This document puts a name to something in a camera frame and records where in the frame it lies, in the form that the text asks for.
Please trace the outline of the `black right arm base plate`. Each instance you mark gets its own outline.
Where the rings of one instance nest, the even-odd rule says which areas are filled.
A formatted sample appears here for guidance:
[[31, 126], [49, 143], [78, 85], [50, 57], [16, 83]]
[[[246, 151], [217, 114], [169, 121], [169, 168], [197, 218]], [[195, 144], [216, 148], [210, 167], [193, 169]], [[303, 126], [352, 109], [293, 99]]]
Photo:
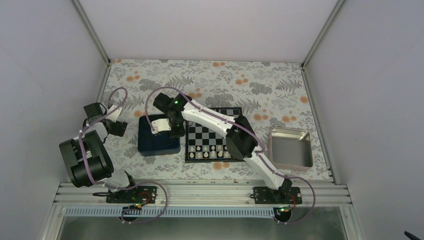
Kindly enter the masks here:
[[302, 204], [302, 194], [299, 187], [290, 187], [285, 193], [270, 189], [265, 186], [253, 188], [253, 193], [249, 196], [257, 205], [271, 204]]

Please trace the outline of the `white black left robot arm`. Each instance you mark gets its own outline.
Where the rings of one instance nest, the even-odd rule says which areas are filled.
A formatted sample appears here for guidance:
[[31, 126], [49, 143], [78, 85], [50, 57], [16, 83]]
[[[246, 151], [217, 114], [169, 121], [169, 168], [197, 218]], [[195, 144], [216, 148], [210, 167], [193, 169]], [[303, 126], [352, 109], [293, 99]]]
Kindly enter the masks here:
[[77, 188], [106, 185], [112, 192], [119, 191], [124, 201], [134, 202], [139, 197], [139, 188], [129, 173], [115, 171], [104, 146], [108, 136], [124, 136], [128, 123], [118, 121], [123, 108], [95, 102], [83, 109], [86, 119], [80, 133], [59, 144], [70, 182]]

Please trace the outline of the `floral patterned table cloth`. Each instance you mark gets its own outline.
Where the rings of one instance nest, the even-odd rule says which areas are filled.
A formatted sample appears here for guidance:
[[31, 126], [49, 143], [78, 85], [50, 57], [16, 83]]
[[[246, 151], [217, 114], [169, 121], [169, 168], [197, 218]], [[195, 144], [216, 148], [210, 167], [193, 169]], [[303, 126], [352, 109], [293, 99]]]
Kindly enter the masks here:
[[127, 122], [123, 137], [110, 135], [105, 148], [114, 169], [136, 179], [258, 180], [244, 162], [187, 163], [185, 150], [177, 154], [142, 156], [138, 151], [139, 118], [159, 111], [158, 93], [175, 97], [183, 92], [209, 107], [240, 107], [264, 143], [273, 127], [305, 130], [311, 136], [313, 165], [284, 175], [329, 180], [301, 66], [287, 62], [114, 59], [103, 92], [105, 106], [123, 102], [119, 116]]

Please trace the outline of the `dark blue plastic tray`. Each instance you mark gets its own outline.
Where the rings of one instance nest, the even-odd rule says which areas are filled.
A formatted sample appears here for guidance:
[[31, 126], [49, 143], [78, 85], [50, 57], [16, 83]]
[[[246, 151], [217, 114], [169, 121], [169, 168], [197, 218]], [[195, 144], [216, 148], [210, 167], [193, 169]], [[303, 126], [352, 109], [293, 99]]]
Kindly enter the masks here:
[[143, 157], [178, 154], [181, 151], [179, 138], [171, 138], [170, 131], [153, 134], [146, 116], [138, 120], [137, 150]]

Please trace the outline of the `black white chessboard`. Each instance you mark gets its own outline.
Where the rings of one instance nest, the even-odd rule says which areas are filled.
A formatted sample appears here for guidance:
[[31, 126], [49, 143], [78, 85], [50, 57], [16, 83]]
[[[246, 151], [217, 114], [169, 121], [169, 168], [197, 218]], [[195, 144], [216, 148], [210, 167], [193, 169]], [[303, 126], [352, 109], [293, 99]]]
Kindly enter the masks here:
[[210, 162], [238, 162], [233, 159], [210, 159], [210, 160], [188, 160], [186, 153], [189, 146], [202, 145], [226, 145], [226, 139], [215, 131], [193, 121], [186, 121], [185, 126], [185, 162], [186, 163], [210, 163]]

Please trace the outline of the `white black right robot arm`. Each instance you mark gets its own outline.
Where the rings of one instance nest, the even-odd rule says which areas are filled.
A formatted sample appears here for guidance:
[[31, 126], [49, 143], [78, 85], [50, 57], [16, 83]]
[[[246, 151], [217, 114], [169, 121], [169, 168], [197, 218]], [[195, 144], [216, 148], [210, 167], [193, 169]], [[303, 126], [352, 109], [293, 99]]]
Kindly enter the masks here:
[[186, 133], [185, 121], [209, 128], [225, 138], [227, 151], [232, 157], [245, 161], [260, 174], [274, 202], [282, 204], [289, 199], [292, 181], [273, 166], [264, 154], [265, 144], [255, 135], [246, 117], [213, 111], [183, 93], [174, 98], [159, 93], [154, 98], [153, 106], [165, 117], [150, 123], [152, 134], [168, 132], [170, 138], [182, 137]]

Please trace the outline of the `white chess pieces front row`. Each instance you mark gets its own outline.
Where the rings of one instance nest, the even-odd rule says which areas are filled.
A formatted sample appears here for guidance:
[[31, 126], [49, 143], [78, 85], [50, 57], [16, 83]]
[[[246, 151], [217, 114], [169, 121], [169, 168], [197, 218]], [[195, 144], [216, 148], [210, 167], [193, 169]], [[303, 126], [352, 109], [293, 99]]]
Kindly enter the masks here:
[[187, 160], [218, 160], [233, 159], [225, 144], [190, 145], [186, 153]]

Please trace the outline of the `silver metal tray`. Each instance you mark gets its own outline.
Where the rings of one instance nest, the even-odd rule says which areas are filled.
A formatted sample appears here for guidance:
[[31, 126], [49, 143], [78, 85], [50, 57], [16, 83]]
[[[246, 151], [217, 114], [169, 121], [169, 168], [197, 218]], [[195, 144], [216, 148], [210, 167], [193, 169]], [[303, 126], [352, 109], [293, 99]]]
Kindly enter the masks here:
[[268, 140], [268, 159], [277, 169], [306, 172], [313, 167], [311, 136], [308, 131], [273, 127]]

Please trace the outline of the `aluminium mounting rail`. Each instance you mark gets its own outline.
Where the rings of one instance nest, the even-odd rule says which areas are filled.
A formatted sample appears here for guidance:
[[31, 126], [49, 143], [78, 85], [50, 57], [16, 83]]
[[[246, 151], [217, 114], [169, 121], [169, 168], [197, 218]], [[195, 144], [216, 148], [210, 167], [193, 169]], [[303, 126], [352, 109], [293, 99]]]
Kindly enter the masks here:
[[[255, 181], [188, 181], [161, 180], [163, 188], [157, 189], [154, 206], [165, 204], [168, 196], [170, 207], [251, 207], [255, 201], [250, 198], [253, 188], [263, 186], [261, 180]], [[307, 185], [303, 181], [294, 180], [294, 187], [300, 189], [302, 207], [351, 207], [351, 199], [346, 185], [335, 185], [328, 181], [311, 181]], [[94, 196], [94, 193], [105, 193], [102, 186], [77, 188], [71, 183], [60, 183], [54, 197], [54, 205], [104, 206], [105, 197]]]

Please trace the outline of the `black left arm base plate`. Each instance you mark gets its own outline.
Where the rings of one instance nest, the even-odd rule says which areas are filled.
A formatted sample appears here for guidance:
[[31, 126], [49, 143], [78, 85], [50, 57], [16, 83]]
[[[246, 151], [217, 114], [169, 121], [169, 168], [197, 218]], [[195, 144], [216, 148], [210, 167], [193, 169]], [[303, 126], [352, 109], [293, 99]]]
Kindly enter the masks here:
[[154, 204], [157, 196], [156, 186], [138, 186], [131, 190], [120, 190], [117, 192], [95, 192], [94, 197], [106, 197], [110, 204]]

